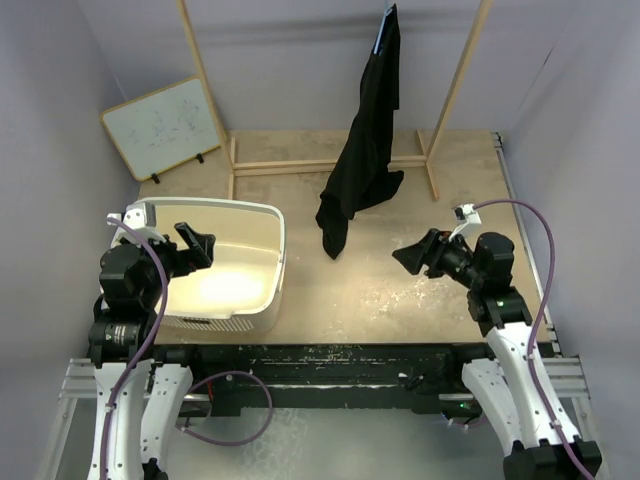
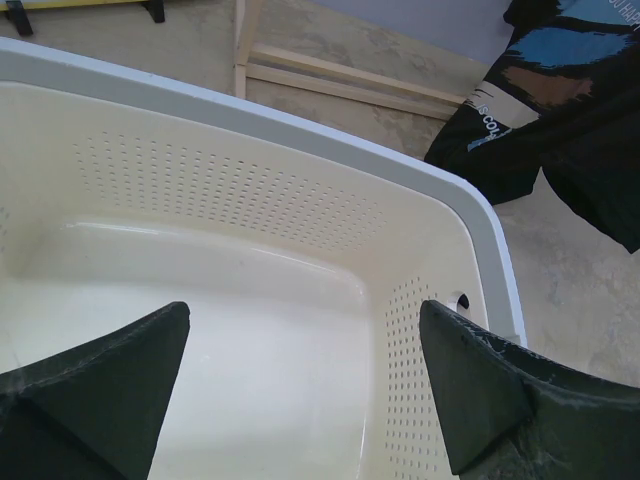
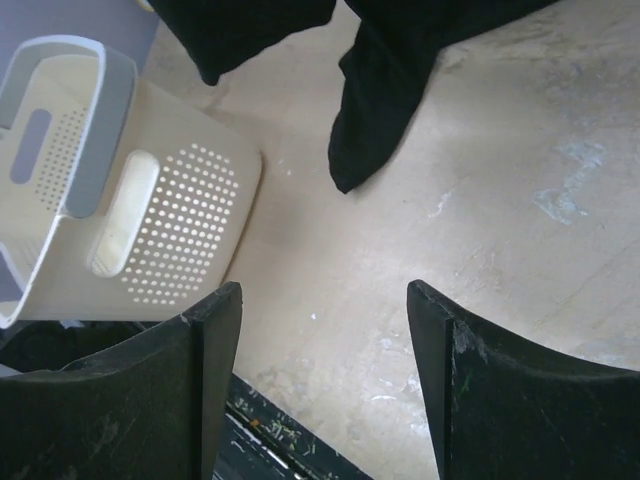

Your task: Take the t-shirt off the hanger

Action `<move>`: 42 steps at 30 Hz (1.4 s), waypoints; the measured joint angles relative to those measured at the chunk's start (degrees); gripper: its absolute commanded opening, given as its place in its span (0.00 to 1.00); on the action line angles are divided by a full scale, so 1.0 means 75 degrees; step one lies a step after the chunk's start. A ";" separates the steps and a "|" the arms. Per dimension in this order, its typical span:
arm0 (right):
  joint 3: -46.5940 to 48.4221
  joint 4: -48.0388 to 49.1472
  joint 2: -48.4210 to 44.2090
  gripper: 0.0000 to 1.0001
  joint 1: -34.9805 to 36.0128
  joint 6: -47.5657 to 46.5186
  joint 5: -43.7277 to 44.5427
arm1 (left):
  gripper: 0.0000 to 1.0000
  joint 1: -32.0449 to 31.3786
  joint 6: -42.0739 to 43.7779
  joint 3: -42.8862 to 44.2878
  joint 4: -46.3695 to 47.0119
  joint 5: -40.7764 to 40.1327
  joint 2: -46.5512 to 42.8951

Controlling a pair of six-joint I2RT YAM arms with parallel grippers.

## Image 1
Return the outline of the black printed t shirt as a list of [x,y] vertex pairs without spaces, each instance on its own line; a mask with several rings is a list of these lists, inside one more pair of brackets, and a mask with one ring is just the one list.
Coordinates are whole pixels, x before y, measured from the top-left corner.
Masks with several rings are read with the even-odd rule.
[[390,200],[404,179],[402,171],[389,169],[394,114],[400,106],[401,48],[397,6],[391,7],[380,52],[371,50],[360,80],[359,107],[347,141],[320,194],[315,220],[332,259],[342,253],[355,214]]

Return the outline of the light blue wire hanger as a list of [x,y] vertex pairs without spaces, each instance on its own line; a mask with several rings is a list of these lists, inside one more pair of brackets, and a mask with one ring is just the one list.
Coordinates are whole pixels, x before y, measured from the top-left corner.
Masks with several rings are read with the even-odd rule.
[[387,23],[387,20],[388,20],[389,16],[392,13],[392,11],[393,11],[393,8],[391,6],[386,6],[384,14],[383,14],[382,19],[381,19],[381,23],[380,23],[380,26],[379,26],[379,29],[378,29],[378,33],[377,33],[375,42],[374,42],[374,45],[373,45],[373,48],[372,48],[372,53],[374,55],[378,55],[379,52],[380,52],[382,38],[383,38],[383,35],[384,35],[384,30],[385,30],[385,27],[386,27],[386,23]]

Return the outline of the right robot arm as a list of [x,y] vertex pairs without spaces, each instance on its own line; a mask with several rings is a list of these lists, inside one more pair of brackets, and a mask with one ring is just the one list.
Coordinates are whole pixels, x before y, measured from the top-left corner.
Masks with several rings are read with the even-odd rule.
[[582,438],[549,378],[524,298],[512,286],[514,245],[483,233],[475,247],[451,232],[430,230],[393,257],[412,275],[448,276],[467,290],[468,310],[492,359],[459,357],[446,383],[470,390],[498,436],[507,479],[593,479],[602,465],[595,441]]

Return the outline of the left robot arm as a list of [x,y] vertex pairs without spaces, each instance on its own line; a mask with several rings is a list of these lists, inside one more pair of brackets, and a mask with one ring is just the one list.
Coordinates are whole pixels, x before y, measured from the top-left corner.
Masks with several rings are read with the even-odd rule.
[[202,387],[204,365],[186,354],[154,364],[152,345],[163,319],[171,279],[210,267],[216,238],[187,223],[174,228],[186,246],[152,239],[118,216],[127,233],[100,259],[101,294],[94,304],[88,355],[97,405],[91,479],[164,479],[170,429],[186,392]]

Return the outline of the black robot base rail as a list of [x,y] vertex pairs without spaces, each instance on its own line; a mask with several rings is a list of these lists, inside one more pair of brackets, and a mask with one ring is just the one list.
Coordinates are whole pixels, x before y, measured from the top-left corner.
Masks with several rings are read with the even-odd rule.
[[[470,412],[462,368],[492,355],[484,343],[168,344],[151,353],[190,367],[192,399],[214,417],[267,406]],[[207,377],[210,387],[200,384]]]

